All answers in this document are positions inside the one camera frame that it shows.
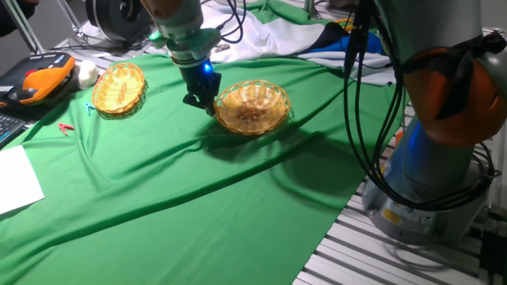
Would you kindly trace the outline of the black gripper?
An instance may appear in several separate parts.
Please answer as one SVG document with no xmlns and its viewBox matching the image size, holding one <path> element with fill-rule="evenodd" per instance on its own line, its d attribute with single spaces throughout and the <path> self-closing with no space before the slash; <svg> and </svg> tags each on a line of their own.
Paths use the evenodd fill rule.
<svg viewBox="0 0 507 285">
<path fill-rule="evenodd" d="M 183 102 L 205 109 L 209 116 L 215 115 L 214 100 L 219 92 L 221 74 L 214 71 L 209 59 L 196 66 L 181 68 L 181 76 L 187 85 Z"/>
</svg>

